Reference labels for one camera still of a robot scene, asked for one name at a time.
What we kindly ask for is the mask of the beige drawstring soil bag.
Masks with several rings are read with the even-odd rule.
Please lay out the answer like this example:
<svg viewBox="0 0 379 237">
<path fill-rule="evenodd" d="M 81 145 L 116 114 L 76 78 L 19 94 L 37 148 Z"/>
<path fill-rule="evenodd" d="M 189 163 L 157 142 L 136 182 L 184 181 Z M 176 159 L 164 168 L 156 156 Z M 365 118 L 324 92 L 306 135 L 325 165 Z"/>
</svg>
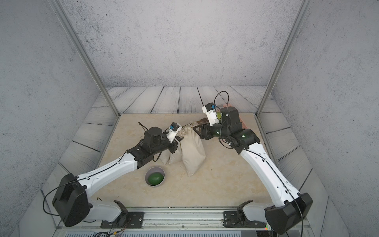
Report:
<svg viewBox="0 0 379 237">
<path fill-rule="evenodd" d="M 206 154 L 200 136 L 193 130 L 198 126 L 197 122 L 191 122 L 182 130 L 184 138 L 180 142 L 182 149 L 182 160 L 188 176 L 193 176 L 203 165 Z"/>
</svg>

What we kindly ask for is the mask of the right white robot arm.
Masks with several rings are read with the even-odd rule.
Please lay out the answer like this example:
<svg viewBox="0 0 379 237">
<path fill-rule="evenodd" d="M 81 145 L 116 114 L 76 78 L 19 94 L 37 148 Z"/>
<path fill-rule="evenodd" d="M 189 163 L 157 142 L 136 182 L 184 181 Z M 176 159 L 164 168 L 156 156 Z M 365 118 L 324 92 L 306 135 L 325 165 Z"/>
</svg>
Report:
<svg viewBox="0 0 379 237">
<path fill-rule="evenodd" d="M 235 107 L 219 108 L 214 103 L 202 107 L 206 118 L 194 130 L 200 138 L 219 139 L 221 145 L 234 149 L 255 171 L 267 189 L 272 206 L 265 207 L 244 202 L 237 209 L 237 225 L 247 227 L 254 222 L 268 223 L 279 235 L 298 223 L 303 223 L 313 200 L 308 193 L 300 193 L 281 173 L 266 153 L 253 130 L 244 128 Z"/>
</svg>

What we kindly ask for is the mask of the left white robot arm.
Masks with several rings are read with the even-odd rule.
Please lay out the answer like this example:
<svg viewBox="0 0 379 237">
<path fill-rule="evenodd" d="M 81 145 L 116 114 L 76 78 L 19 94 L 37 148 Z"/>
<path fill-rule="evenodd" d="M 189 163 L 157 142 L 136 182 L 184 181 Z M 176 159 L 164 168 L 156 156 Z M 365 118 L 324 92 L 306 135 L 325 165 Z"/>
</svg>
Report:
<svg viewBox="0 0 379 237">
<path fill-rule="evenodd" d="M 151 127 L 145 131 L 144 138 L 136 146 L 114 161 L 78 176 L 71 173 L 64 176 L 52 200 L 63 224 L 73 227 L 83 221 L 101 220 L 102 228 L 124 226 L 128 210 L 120 201 L 92 200 L 92 195 L 121 176 L 153 161 L 154 155 L 160 155 L 166 150 L 175 153 L 181 141 L 177 136 L 181 129 L 175 122 L 167 131 Z"/>
</svg>

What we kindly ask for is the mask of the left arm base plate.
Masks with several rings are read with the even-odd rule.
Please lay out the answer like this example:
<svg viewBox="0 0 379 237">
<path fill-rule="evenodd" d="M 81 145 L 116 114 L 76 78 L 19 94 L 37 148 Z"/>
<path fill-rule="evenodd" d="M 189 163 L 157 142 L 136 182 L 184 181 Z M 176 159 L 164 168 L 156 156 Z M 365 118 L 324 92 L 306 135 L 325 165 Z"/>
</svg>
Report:
<svg viewBox="0 0 379 237">
<path fill-rule="evenodd" d="M 102 221 L 101 229 L 141 229 L 144 221 L 145 212 L 132 211 L 122 212 L 113 222 Z"/>
</svg>

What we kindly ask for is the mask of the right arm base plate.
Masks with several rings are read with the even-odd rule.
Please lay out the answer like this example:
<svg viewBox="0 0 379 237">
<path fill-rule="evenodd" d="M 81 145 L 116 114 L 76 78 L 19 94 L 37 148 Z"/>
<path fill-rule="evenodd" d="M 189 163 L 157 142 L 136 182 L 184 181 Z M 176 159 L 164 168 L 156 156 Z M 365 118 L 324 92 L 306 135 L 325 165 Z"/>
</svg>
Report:
<svg viewBox="0 0 379 237">
<path fill-rule="evenodd" d="M 223 226 L 226 228 L 266 228 L 266 223 L 249 221 L 240 211 L 224 211 Z"/>
</svg>

